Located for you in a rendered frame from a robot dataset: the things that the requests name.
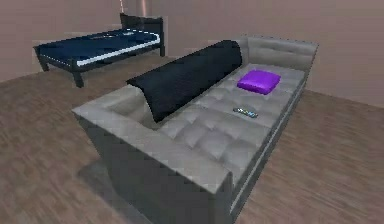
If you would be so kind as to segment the grey remote control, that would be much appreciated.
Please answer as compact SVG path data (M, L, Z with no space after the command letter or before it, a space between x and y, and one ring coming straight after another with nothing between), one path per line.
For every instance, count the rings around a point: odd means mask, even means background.
M253 111L249 111L249 110L243 109L243 108L233 108L233 112L242 114L244 116L247 116L247 117L253 118L253 119L258 117L257 113L255 113Z

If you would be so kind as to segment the grey tufted sofa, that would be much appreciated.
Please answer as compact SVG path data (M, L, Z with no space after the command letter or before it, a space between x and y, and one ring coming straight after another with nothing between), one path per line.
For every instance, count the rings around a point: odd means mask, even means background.
M73 111L114 190L152 224L234 224L301 97L318 49L263 36L233 41L241 66L160 122L143 92L128 83ZM251 70L281 80L267 95L238 88Z

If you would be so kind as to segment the purple square cushion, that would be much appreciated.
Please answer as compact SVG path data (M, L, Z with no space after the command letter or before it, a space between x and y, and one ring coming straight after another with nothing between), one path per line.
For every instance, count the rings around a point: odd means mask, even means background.
M240 78L237 87L263 95L272 92L279 84L281 76L264 70L251 70Z

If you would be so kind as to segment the dark blue bed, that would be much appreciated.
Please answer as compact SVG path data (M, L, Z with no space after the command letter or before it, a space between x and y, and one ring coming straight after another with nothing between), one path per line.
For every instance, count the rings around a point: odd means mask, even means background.
M122 59L155 49L165 56L164 20L120 14L121 28L34 46L43 71L49 65L72 74L78 88L84 86L81 74Z

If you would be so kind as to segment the black sofa back cushion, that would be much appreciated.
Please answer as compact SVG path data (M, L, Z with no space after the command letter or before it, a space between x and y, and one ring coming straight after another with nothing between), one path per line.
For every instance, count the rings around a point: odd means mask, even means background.
M127 80L139 88L160 122L240 67L236 41L223 40Z

